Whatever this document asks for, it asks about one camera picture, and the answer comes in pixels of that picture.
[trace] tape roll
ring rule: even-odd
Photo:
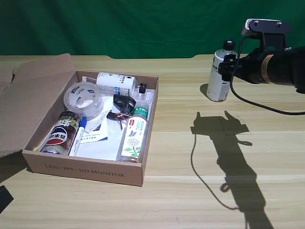
[[[65,106],[87,120],[94,119],[103,110],[103,99],[99,88],[89,82],[71,86],[63,98]]]

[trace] white bottle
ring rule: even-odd
[[[123,134],[123,144],[120,147],[120,161],[141,162],[143,143],[146,138],[147,117],[149,104],[145,100],[146,84],[141,83],[139,95],[133,116],[127,119],[127,126]]]
[[[235,42],[226,40],[223,48],[219,49],[214,54],[209,85],[206,95],[209,99],[216,102],[222,102],[227,99],[230,91],[230,82],[223,81],[222,76],[218,73],[218,66],[224,61],[224,57],[228,54],[237,54],[234,51]]]

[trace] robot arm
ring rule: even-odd
[[[249,83],[294,85],[298,93],[305,94],[305,46],[287,48],[285,34],[289,24],[276,20],[248,19],[242,34],[260,40],[260,47],[237,61],[227,55],[218,72],[224,81],[234,76]]]

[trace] box flap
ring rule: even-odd
[[[6,65],[0,67],[0,83],[11,83],[13,79],[13,67]]]
[[[70,54],[49,56],[20,66],[13,83],[74,71]]]
[[[27,146],[50,107],[63,99],[66,88],[77,81],[74,73],[12,83],[8,87],[0,96],[0,151],[16,152]]]
[[[4,157],[4,156],[8,156],[10,154],[14,154],[14,153],[17,153],[19,152],[20,149],[12,149],[12,150],[0,150],[0,158],[1,157]]]
[[[0,95],[6,90],[13,79],[13,67],[4,66],[0,68]]]

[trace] cardboard box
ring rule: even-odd
[[[65,110],[65,91],[83,76],[96,78],[99,72],[76,71],[69,54],[22,64],[12,83],[8,72],[0,78],[0,157],[22,151],[34,173],[142,186],[157,103],[157,76],[127,74],[156,90],[143,159],[132,163],[32,151]]]

